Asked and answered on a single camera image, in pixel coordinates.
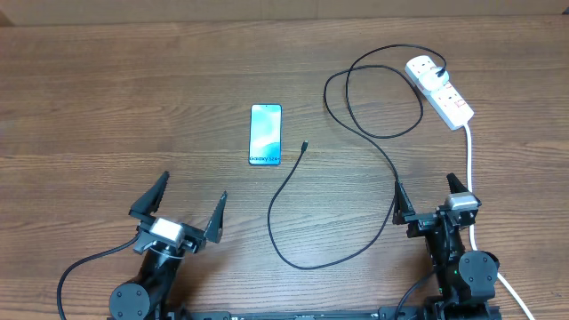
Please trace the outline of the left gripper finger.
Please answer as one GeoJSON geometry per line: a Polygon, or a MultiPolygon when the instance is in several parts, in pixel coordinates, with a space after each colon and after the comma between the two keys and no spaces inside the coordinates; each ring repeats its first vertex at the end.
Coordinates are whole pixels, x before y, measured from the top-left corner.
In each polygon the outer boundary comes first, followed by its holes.
{"type": "Polygon", "coordinates": [[[164,171],[156,183],[144,193],[130,208],[130,214],[151,214],[156,212],[164,196],[170,173],[164,171]]]}
{"type": "Polygon", "coordinates": [[[222,238],[223,215],[224,215],[227,198],[228,198],[228,193],[224,191],[204,231],[204,237],[209,242],[218,244],[222,238]]]}

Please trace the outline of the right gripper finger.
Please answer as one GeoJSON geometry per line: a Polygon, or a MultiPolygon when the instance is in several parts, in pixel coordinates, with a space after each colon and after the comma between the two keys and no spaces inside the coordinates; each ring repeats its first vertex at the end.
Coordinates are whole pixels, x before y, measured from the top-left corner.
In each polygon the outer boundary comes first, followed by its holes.
{"type": "Polygon", "coordinates": [[[406,224],[407,218],[414,214],[415,210],[413,209],[410,198],[405,192],[403,184],[399,180],[396,180],[392,223],[406,224]]]}
{"type": "Polygon", "coordinates": [[[469,189],[461,183],[457,176],[451,172],[446,175],[448,186],[451,194],[459,194],[469,192],[469,189]]]}

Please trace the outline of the Samsung Galaxy smartphone blue screen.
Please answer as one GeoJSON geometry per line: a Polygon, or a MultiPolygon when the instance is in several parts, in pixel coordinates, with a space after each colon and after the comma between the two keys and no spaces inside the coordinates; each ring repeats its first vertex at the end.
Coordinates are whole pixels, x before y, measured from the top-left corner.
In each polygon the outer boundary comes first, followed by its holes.
{"type": "Polygon", "coordinates": [[[281,105],[252,105],[248,155],[250,165],[279,165],[281,163],[281,132],[281,105]]]}

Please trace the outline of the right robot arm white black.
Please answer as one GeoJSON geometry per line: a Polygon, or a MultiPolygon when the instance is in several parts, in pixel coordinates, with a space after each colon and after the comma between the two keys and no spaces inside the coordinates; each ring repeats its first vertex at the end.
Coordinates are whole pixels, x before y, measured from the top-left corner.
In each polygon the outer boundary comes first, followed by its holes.
{"type": "Polygon", "coordinates": [[[497,320],[502,315],[489,300],[495,297],[495,282],[500,262],[490,252],[468,251],[461,240],[461,230],[476,222],[481,201],[455,174],[446,175],[450,194],[434,212],[418,213],[400,181],[395,182],[395,225],[406,225],[409,238],[422,237],[433,270],[417,281],[398,303],[395,319],[497,320]],[[408,297],[432,276],[439,294],[427,297],[420,307],[404,309],[408,297]]]}

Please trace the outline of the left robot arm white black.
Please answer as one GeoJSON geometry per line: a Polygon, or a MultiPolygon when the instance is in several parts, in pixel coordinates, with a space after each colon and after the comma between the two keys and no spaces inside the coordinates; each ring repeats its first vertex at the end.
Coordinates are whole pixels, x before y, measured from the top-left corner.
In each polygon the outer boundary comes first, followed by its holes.
{"type": "Polygon", "coordinates": [[[139,220],[133,251],[142,254],[134,278],[117,286],[109,297],[109,311],[116,320],[190,319],[183,306],[169,304],[169,296],[185,255],[198,253],[207,243],[219,243],[228,194],[224,192],[204,230],[153,215],[163,198],[169,172],[133,203],[129,215],[139,220]]]}

